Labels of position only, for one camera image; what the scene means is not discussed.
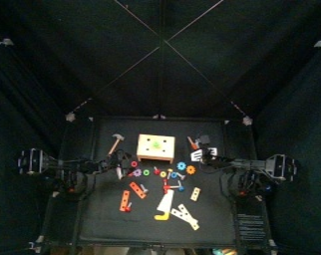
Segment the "red toy bolt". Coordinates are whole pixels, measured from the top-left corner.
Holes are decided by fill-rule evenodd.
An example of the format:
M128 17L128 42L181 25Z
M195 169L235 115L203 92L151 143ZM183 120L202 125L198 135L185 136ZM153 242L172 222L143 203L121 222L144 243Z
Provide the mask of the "red toy bolt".
M160 170L155 167L155 175L160 175Z
M131 212L132 211L132 203L128 204L128 206L125 207L125 212Z

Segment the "toy bolt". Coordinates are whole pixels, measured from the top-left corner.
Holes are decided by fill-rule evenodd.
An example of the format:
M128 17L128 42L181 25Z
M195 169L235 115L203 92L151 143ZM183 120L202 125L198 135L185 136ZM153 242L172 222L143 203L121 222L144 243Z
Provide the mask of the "toy bolt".
M163 191L164 191L164 194L167 194L167 190L169 189L169 186L167 185L165 183L165 179L163 180Z
M171 176L171 174L172 174L172 172L173 172L173 170L169 168L169 169L167 170L167 179L169 179L169 176Z
M128 204L128 206L125 207L125 212L131 212L132 211L132 203Z
M148 194L149 193L149 190L148 189L145 189L145 187L144 187L144 185L141 184L141 189L143 189L143 191L144 191L144 194Z
M185 175L181 175L180 173L176 173L176 175L179 176L180 180L185 179Z
M155 167L155 175L160 175L160 170Z
M177 184L179 184L177 191L179 191L179 192L183 192L183 191L184 191L184 187L180 185L180 181L177 181Z

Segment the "black floor mat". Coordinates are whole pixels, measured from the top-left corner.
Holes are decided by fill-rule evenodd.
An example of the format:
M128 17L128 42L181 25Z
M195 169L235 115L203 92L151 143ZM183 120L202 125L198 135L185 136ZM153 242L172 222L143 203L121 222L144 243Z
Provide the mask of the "black floor mat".
M91 195L81 221L80 240L85 242L109 243L160 243L167 245L195 244L196 246L234 245L234 224L228 200L220 194L220 171L212 167L189 161L192 152L187 137L207 134L210 146L218 148L220 155L248 158L252 152L248 131L239 123L224 125L218 121L153 121L153 120L107 120L96 122L96 127L89 127L89 122L68 131L62 158L69 159L91 155L93 159L104 159L115 143L112 135L121 134L125 140L120 142L119 149L131 155L137 153L139 134L175 136L173 163L163 160L144 159L140 169L151 171L149 176L125 177L119 180L116 172L97 175L96 190ZM153 175L153 167L161 170L176 169L176 164L183 161L196 168L194 175L187 175L181 182L184 191L173 192L171 208L184 205L191 216L198 220L199 228L194 230L189 224L173 215L167 221L156 221L155 215L161 214L157 206L163 197L163 181ZM140 199L132 191L131 182L143 184L149 194ZM168 184L177 185L176 179L169 179ZM200 188L198 201L189 199L195 187ZM120 211L124 190L131 191L132 212Z

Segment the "white toy piece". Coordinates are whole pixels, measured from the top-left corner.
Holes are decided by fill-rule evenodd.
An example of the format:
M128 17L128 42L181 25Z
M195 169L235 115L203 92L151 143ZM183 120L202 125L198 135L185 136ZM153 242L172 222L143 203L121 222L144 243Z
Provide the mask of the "white toy piece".
M199 228L199 226L198 226L198 220L192 218L192 216L189 215L189 213L188 213L188 211L187 211L184 205L180 204L180 205L177 206L177 209L179 209L179 210L172 209L172 210L171 210L171 214L172 214L173 216L176 216L179 219L181 219L183 221L185 221L185 222L191 225L191 227L192 227L194 230L198 230L198 228Z
M199 192L200 192L200 188L196 187L196 188L194 189L192 194L191 194L191 197L189 197L189 199L191 199L192 201L196 201L198 196L199 196Z
M157 207L157 211L161 211L163 215L155 215L155 220L168 220L172 198L173 190L168 189Z
M218 156L216 147L210 147L208 150L210 150L211 155ZM195 151L189 154L189 159L191 159L192 162L199 162L200 159L202 159L202 156L203 156L203 150L199 149L198 151Z

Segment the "blue toy piece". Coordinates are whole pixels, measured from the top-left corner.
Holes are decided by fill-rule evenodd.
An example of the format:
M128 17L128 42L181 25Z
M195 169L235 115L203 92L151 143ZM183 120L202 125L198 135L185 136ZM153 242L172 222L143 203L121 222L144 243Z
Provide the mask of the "blue toy piece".
M184 171L185 170L185 163L184 162L179 162L176 164L176 169L180 170L180 171Z
M172 172L172 173L169 174L169 177L171 177L172 179L176 179L176 172Z

